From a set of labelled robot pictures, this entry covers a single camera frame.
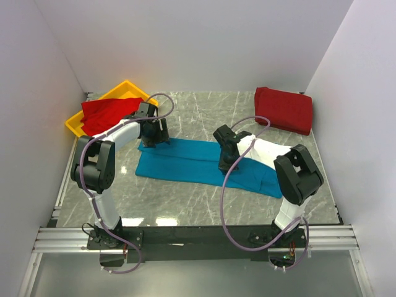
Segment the blue t shirt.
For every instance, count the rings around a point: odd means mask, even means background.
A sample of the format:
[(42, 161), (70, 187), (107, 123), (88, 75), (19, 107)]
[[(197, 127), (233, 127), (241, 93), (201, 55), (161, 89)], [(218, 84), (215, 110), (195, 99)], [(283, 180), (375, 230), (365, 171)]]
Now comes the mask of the blue t shirt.
[[(218, 168), (220, 145), (216, 142), (172, 138), (169, 144), (141, 152), (136, 175), (167, 181), (221, 186), (225, 174)], [(259, 161), (243, 158), (233, 170), (227, 187), (243, 189), (280, 199), (282, 193), (275, 170)]]

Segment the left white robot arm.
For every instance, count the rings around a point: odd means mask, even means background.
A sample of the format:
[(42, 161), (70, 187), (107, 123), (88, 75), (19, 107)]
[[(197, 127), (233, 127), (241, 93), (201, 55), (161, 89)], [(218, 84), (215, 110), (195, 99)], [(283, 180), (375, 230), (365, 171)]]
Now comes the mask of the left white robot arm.
[(165, 118), (122, 119), (93, 137), (77, 141), (71, 179), (85, 192), (95, 217), (90, 244), (115, 249), (125, 243), (122, 219), (116, 210), (111, 185), (115, 178), (116, 152), (130, 141), (140, 139), (144, 147), (169, 143)]

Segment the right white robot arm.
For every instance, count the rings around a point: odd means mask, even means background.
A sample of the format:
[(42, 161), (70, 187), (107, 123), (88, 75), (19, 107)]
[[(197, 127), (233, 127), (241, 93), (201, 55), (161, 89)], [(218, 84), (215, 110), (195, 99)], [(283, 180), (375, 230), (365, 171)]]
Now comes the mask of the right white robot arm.
[(280, 247), (287, 246), (293, 240), (292, 231), (298, 227), (301, 220), (305, 222), (306, 231), (309, 231), (308, 221), (304, 218), (304, 210), (311, 196), (316, 194), (323, 185), (324, 178), (308, 149), (298, 144), (290, 148), (286, 154), (277, 156), (273, 161), (283, 200), (279, 213), (271, 225), (272, 240), (255, 248), (248, 248), (237, 243), (226, 227), (223, 214), (226, 184), (231, 172), (252, 149), (255, 150), (252, 159), (267, 165), (268, 162), (264, 159), (270, 157), (269, 146), (263, 145), (262, 139), (246, 131), (235, 134), (227, 125), (219, 127), (213, 136), (221, 147), (219, 169), (226, 170), (220, 194), (220, 220), (223, 231), (231, 243), (244, 251), (262, 251), (273, 244)]

